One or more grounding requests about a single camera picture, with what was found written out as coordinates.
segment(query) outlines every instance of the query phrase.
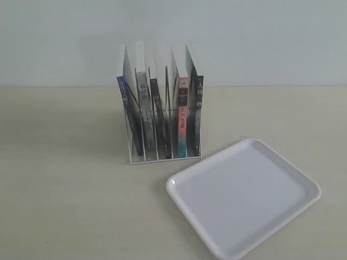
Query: white wall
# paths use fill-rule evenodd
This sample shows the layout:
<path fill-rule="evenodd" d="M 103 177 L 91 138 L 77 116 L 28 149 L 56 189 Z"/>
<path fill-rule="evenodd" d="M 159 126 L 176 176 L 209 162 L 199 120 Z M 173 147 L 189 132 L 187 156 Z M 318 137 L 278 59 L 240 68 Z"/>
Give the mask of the white wall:
<path fill-rule="evenodd" d="M 160 68 L 192 41 L 205 85 L 342 85 L 346 26 L 346 0 L 1 0 L 0 86 L 114 86 L 138 39 Z"/>

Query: rectangular tray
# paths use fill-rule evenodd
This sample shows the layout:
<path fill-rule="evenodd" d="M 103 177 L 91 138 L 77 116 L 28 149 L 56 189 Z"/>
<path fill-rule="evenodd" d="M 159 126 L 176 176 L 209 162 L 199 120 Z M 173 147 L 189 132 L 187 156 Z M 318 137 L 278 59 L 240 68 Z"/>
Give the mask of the rectangular tray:
<path fill-rule="evenodd" d="M 221 260 L 240 259 L 321 194 L 317 183 L 256 139 L 173 175 L 166 189 Z"/>

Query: tray rim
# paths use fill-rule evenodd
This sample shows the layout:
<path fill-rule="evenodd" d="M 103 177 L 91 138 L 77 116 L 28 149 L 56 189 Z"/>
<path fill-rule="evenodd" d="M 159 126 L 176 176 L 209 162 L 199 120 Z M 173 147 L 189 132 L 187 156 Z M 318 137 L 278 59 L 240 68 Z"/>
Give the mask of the tray rim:
<path fill-rule="evenodd" d="M 305 203 L 302 207 L 298 208 L 294 213 L 291 215 L 288 215 L 284 220 L 282 220 L 278 225 L 275 227 L 267 230 L 259 239 L 256 239 L 253 243 L 246 246 L 243 250 L 241 250 L 237 255 L 229 256 L 224 254 L 217 246 L 215 246 L 214 241 L 210 239 L 206 235 L 206 231 L 204 227 L 195 219 L 194 215 L 190 213 L 189 207 L 187 207 L 184 203 L 184 201 L 174 192 L 174 178 L 179 177 L 180 175 L 186 174 L 186 171 L 190 170 L 192 167 L 196 167 L 197 165 L 205 162 L 206 160 L 212 160 L 214 157 L 217 157 L 219 154 L 223 153 L 225 150 L 229 150 L 232 148 L 235 148 L 236 146 L 242 145 L 244 143 L 253 143 L 253 142 L 259 142 L 260 144 L 264 145 L 266 148 L 268 148 L 271 152 L 273 152 L 276 156 L 278 156 L 281 160 L 286 162 L 287 164 L 291 165 L 296 171 L 298 171 L 300 174 L 302 174 L 308 181 L 310 181 L 315 188 L 317 189 L 317 193 L 315 196 L 312 196 L 312 198 Z M 166 190 L 171 197 L 171 199 L 175 202 L 176 206 L 180 209 L 181 213 L 185 216 L 187 221 L 190 223 L 190 225 L 193 227 L 195 232 L 198 234 L 200 239 L 204 242 L 206 247 L 211 251 L 211 253 L 220 260 L 238 260 L 244 255 L 248 254 L 250 251 L 252 251 L 255 247 L 260 245 L 262 242 L 264 242 L 266 239 L 268 239 L 270 236 L 275 234 L 277 231 L 279 231 L 281 228 L 283 228 L 286 224 L 288 224 L 290 221 L 292 221 L 295 217 L 303 213 L 307 208 L 309 208 L 313 203 L 315 203 L 322 195 L 322 190 L 320 189 L 320 186 L 317 182 L 315 182 L 312 178 L 310 178 L 308 175 L 306 175 L 303 171 L 298 169 L 295 165 L 293 165 L 291 162 L 289 162 L 286 158 L 284 158 L 282 155 L 280 155 L 278 152 L 276 152 L 274 149 L 269 147 L 266 143 L 263 141 L 256 139 L 256 138 L 247 138 L 245 140 L 239 141 L 235 144 L 230 145 L 229 147 L 197 162 L 196 164 L 193 164 L 186 169 L 179 171 L 178 173 L 172 175 L 166 182 Z"/>

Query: black book spine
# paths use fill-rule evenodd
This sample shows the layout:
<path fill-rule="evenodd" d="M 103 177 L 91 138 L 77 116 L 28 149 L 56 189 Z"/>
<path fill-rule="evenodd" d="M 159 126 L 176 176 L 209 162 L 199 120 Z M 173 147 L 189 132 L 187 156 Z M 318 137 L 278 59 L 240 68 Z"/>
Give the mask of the black book spine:
<path fill-rule="evenodd" d="M 195 94 L 196 94 L 196 115 L 195 115 L 195 156 L 200 155 L 200 129 L 201 129 L 201 107 L 202 107 L 202 94 L 203 94 L 203 81 L 204 76 L 197 76 L 195 81 Z"/>
<path fill-rule="evenodd" d="M 152 92 L 152 96 L 153 96 L 153 101 L 155 103 L 156 110 L 157 110 L 160 134 L 161 134 L 162 138 L 164 139 L 165 157 L 167 159 L 170 159 L 171 158 L 171 146 L 170 146 L 170 140 L 169 140 L 169 133 L 168 133 L 168 129 L 167 129 L 166 123 L 165 123 L 165 118 L 164 118 L 164 114 L 163 114 L 163 107 L 162 107 L 162 99 L 160 98 L 157 79 L 150 79 L 150 85 L 151 85 L 151 92 Z"/>
<path fill-rule="evenodd" d="M 132 139 L 133 139 L 133 142 L 135 143 L 137 155 L 142 156 L 143 155 L 142 136 L 139 134 L 139 129 L 137 127 L 136 117 L 132 108 L 130 93 L 129 93 L 124 77 L 117 77 L 117 80 L 118 80 L 118 85 L 121 92 L 121 97 L 123 99 L 125 113 L 128 117 L 130 129 L 132 132 Z"/>

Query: table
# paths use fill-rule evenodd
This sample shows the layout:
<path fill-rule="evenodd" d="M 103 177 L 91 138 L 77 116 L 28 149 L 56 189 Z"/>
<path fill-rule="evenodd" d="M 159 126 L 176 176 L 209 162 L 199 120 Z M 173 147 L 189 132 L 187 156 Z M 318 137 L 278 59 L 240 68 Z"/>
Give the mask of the table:
<path fill-rule="evenodd" d="M 243 259 L 345 259 L 347 88 L 205 88 L 202 113 L 203 158 L 258 138 L 322 189 Z M 116 87 L 0 88 L 0 259 L 215 259 L 165 189 L 198 161 L 130 166 Z"/>

